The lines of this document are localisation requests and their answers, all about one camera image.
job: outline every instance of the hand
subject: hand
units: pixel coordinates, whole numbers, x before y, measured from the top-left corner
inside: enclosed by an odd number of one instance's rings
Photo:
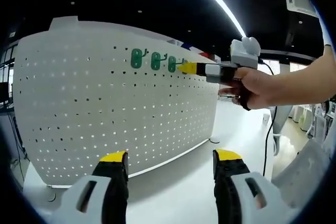
[[[262,109],[273,105],[271,104],[272,98],[279,92],[280,88],[274,76],[252,68],[238,68],[235,79],[240,79],[241,82],[234,80],[224,83],[232,88],[220,89],[218,94],[233,94],[236,97],[233,98],[232,102],[240,105],[238,96],[242,85],[244,85],[246,89],[251,91],[251,96],[247,102],[249,109]]]

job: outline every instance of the ceiling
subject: ceiling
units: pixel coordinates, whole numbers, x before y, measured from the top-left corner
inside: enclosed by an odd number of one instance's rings
[[[322,54],[318,19],[288,11],[285,0],[224,2],[247,36],[257,38],[262,49],[313,57]],[[0,42],[48,30],[52,18],[69,15],[77,15],[79,20],[119,23],[154,31],[213,52],[223,60],[228,57],[231,41],[240,38],[214,0],[5,0],[2,6],[6,6],[7,16],[0,26]],[[11,40],[6,39],[8,31],[16,31]]]

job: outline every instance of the curved wall panel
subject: curved wall panel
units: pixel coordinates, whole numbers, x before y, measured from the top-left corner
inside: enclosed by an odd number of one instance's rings
[[[15,114],[43,181],[72,185],[121,150],[134,174],[209,138],[218,85],[179,72],[173,63],[183,60],[211,62],[113,29],[56,29],[20,40]]]

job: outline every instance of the pegboard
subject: pegboard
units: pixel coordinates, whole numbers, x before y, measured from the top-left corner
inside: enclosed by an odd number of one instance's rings
[[[147,55],[140,68],[132,52]],[[129,152],[129,173],[171,159],[212,134],[218,85],[152,70],[154,52],[210,60],[164,41],[113,29],[58,29],[20,40],[14,106],[23,143],[49,185],[72,185],[108,153]]]

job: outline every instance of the human hand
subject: human hand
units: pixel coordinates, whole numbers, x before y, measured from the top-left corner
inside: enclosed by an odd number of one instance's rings
[[[220,89],[219,95],[233,94],[236,97],[233,98],[232,102],[240,105],[239,95],[244,85],[251,92],[247,102],[249,109],[262,109],[273,105],[271,104],[272,98],[275,97],[280,88],[274,76],[252,68],[238,68],[234,78],[234,81],[224,83],[231,88]]]

